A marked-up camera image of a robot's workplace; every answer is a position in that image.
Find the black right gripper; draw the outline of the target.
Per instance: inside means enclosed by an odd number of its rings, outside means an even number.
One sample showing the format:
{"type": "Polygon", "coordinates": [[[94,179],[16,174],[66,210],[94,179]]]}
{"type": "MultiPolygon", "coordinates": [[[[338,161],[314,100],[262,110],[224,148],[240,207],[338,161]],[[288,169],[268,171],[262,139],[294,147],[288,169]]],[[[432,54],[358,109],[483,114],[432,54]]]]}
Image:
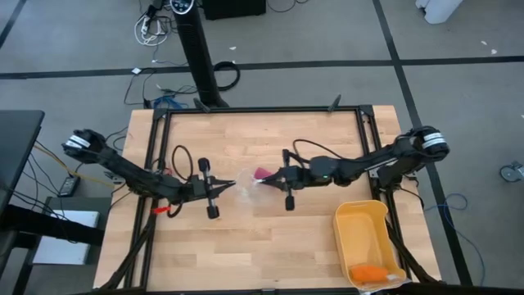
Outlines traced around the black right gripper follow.
{"type": "Polygon", "coordinates": [[[283,159],[283,173],[279,170],[273,175],[269,175],[262,179],[262,184],[270,187],[278,188],[280,191],[286,192],[285,207],[287,211],[295,209],[295,198],[292,195],[292,190],[297,189],[298,186],[304,185],[305,164],[309,164],[310,160],[300,157],[298,152],[290,152],[288,149],[282,150],[283,159]],[[299,165],[291,166],[291,159],[296,160],[299,165]],[[284,183],[278,181],[283,177],[284,183]]]}

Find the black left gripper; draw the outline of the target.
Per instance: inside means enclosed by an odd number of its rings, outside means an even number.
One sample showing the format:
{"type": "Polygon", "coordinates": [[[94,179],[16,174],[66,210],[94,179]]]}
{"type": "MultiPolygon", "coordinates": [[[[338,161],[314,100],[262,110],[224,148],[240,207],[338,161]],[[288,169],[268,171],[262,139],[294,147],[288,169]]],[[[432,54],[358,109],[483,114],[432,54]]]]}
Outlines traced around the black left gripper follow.
{"type": "Polygon", "coordinates": [[[200,179],[198,175],[191,177],[192,195],[189,197],[190,202],[198,201],[201,199],[207,200],[207,215],[208,218],[213,220],[219,217],[219,208],[215,203],[215,197],[218,197],[226,189],[236,184],[235,180],[223,180],[223,179],[212,179],[210,183],[210,161],[207,158],[200,158],[198,160],[198,168],[202,173],[203,178],[200,179]]]}

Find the clear plastic bag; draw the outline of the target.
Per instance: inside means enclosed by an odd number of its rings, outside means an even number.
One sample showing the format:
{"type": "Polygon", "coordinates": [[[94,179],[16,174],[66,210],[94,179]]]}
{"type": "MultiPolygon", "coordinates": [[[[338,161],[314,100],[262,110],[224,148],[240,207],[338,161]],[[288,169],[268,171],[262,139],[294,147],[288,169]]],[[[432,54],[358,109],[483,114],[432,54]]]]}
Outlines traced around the clear plastic bag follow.
{"type": "Polygon", "coordinates": [[[244,203],[259,205],[266,201],[271,188],[259,182],[255,177],[256,168],[242,169],[236,176],[236,185],[239,199],[244,203]]]}

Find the orange bandage roll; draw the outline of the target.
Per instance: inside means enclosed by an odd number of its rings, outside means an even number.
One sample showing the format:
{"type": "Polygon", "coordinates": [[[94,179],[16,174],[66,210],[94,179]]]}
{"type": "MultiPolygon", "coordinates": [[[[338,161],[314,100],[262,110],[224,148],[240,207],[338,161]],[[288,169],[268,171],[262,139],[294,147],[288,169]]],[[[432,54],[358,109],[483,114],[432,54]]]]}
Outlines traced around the orange bandage roll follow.
{"type": "Polygon", "coordinates": [[[351,280],[357,284],[375,284],[388,280],[388,269],[376,265],[353,265],[349,268],[351,280]]]}

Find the yellow plastic bin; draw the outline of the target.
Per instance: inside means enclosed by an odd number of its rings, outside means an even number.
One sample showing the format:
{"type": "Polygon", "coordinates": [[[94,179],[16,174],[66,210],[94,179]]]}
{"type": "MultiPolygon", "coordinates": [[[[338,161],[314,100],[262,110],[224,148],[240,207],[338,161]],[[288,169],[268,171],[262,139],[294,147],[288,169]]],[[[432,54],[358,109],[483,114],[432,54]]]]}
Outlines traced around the yellow plastic bin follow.
{"type": "Polygon", "coordinates": [[[342,203],[333,216],[332,227],[342,274],[361,293],[398,288],[409,282],[396,260],[386,227],[387,213],[384,203],[367,200],[342,203]],[[357,265],[387,268],[388,280],[375,284],[354,283],[349,268],[357,265]]]}

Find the black tower fan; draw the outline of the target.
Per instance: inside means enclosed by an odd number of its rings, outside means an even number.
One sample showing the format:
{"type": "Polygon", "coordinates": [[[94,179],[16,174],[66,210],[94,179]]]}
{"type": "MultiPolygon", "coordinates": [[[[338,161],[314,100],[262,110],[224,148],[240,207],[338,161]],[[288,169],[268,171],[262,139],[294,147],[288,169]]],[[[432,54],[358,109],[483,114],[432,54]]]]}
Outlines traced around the black tower fan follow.
{"type": "Polygon", "coordinates": [[[220,97],[196,0],[169,0],[187,63],[201,102],[228,107],[220,97]]]}

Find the grey white cabinet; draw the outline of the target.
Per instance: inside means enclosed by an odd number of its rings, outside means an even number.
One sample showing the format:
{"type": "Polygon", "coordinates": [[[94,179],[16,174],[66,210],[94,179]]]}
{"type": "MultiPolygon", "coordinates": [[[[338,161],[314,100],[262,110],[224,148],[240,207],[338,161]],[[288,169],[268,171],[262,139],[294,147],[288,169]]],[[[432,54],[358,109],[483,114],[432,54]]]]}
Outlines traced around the grey white cabinet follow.
{"type": "MultiPolygon", "coordinates": [[[[105,229],[111,204],[109,197],[50,198],[47,204],[61,219],[105,229]]],[[[94,266],[101,247],[70,243],[64,239],[42,236],[32,260],[33,265],[94,266]]]]}

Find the black power adapter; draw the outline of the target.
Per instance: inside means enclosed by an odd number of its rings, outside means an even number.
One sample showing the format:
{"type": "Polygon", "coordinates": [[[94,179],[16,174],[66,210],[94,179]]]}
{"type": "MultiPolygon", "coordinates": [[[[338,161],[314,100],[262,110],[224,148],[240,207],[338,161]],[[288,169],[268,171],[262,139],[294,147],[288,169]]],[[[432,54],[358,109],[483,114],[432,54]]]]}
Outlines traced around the black power adapter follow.
{"type": "Polygon", "coordinates": [[[58,192],[58,197],[73,197],[80,183],[80,177],[68,176],[65,178],[58,192]]]}

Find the black box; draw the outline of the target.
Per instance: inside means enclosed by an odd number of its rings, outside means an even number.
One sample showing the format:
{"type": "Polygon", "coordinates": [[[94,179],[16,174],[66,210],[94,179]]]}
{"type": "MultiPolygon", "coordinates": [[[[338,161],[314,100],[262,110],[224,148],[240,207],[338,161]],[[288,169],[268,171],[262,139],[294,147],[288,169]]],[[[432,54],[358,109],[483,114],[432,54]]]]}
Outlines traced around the black box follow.
{"type": "Polygon", "coordinates": [[[260,16],[267,7],[267,0],[201,0],[201,3],[207,20],[260,16]]]}

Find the black desk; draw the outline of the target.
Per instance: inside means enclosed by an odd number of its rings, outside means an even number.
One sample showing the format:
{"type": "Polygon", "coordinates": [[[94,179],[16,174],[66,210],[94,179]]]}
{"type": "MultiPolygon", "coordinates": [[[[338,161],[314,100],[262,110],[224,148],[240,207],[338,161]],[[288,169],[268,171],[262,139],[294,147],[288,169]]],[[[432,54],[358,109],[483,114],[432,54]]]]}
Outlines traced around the black desk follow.
{"type": "Polygon", "coordinates": [[[100,216],[95,228],[10,203],[41,130],[43,118],[43,111],[0,110],[0,278],[14,248],[29,251],[16,280],[13,295],[23,295],[25,292],[33,269],[31,261],[42,236],[68,238],[73,242],[100,247],[108,220],[107,199],[67,200],[71,208],[98,211],[100,216]]]}

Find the grey caster wheel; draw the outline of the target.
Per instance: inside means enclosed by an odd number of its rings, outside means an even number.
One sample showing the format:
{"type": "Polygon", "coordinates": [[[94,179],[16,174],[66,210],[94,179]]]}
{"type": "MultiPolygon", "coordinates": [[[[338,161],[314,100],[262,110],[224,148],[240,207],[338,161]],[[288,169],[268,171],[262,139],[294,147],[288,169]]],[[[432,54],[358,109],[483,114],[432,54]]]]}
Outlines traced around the grey caster wheel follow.
{"type": "Polygon", "coordinates": [[[501,178],[508,183],[516,183],[524,180],[524,165],[514,161],[509,165],[502,166],[499,170],[501,178]]]}

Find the white plastic object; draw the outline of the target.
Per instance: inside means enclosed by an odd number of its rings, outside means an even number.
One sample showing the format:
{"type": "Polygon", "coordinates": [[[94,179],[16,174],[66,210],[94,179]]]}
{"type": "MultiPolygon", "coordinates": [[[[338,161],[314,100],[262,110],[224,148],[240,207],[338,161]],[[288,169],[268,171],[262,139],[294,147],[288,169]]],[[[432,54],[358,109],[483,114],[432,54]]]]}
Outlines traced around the white plastic object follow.
{"type": "Polygon", "coordinates": [[[428,24],[445,23],[463,0],[416,0],[415,6],[422,9],[424,19],[428,24]]]}

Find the black aluminium table frame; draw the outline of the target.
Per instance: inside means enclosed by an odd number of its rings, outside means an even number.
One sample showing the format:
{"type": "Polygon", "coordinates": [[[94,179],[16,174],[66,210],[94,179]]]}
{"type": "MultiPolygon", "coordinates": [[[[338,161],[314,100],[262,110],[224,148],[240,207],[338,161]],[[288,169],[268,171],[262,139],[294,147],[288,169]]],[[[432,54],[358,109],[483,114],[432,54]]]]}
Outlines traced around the black aluminium table frame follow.
{"type": "MultiPolygon", "coordinates": [[[[282,150],[296,138],[308,157],[332,148],[359,157],[400,132],[392,106],[243,107],[198,110],[137,110],[131,115],[124,156],[157,167],[160,158],[187,172],[201,157],[220,179],[236,179],[245,168],[276,170],[282,150]]],[[[211,220],[204,201],[186,204],[175,218],[158,216],[151,243],[140,251],[125,287],[153,295],[215,293],[304,295],[350,293],[341,273],[332,216],[343,202],[368,199],[367,179],[347,188],[309,188],[296,194],[287,211],[284,196],[271,188],[259,205],[242,202],[233,187],[217,203],[211,220]]]]}

